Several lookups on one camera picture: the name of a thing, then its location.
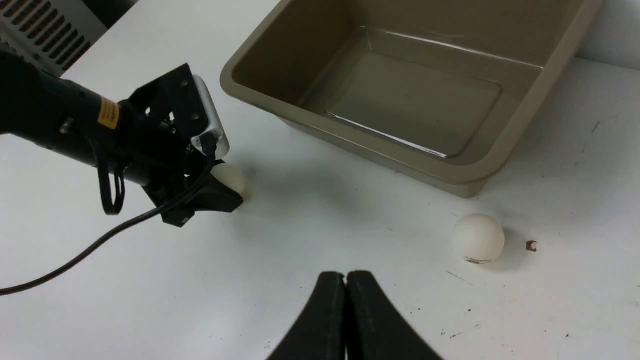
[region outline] yellow label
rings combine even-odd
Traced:
[[[100,105],[100,113],[98,114],[98,123],[114,130],[118,125],[120,118],[120,107],[113,101],[102,98]]]

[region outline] white table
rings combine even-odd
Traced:
[[[275,3],[142,0],[67,73],[117,100],[188,62],[252,196],[183,229],[155,218],[0,297],[0,358],[264,359],[319,272],[368,269],[446,359],[637,359],[640,72],[573,61],[504,170],[459,199],[221,91],[222,66]],[[107,217],[93,168],[12,136],[0,138],[0,167],[0,286],[152,207],[129,183],[122,214]],[[495,263],[449,250],[451,227],[473,212],[507,229]]]

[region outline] white ball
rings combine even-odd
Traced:
[[[451,240],[456,255],[473,264],[484,264],[500,256],[504,231],[491,217],[471,214],[454,226]]]
[[[244,175],[242,170],[235,165],[228,163],[217,164],[211,170],[211,175],[227,188],[242,195],[244,191]]]

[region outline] small debris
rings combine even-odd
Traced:
[[[538,242],[537,242],[537,241],[535,241],[535,240],[529,240],[529,241],[527,241],[527,246],[526,246],[527,251],[531,251],[531,252],[536,252],[536,251],[538,251],[538,250],[536,249],[537,244],[538,244]]]
[[[473,284],[472,284],[471,282],[468,282],[468,281],[464,280],[464,279],[463,279],[463,278],[461,278],[460,276],[457,276],[456,274],[454,274],[454,273],[452,273],[452,272],[450,272],[450,271],[447,271],[447,274],[449,274],[449,275],[451,275],[451,276],[453,276],[453,277],[455,277],[455,278],[457,278],[457,279],[460,279],[460,280],[462,280],[462,281],[466,282],[467,284],[469,284],[469,285],[473,286]]]

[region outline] air vent grille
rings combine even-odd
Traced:
[[[0,0],[0,34],[52,74],[67,70],[105,30],[83,0]]]

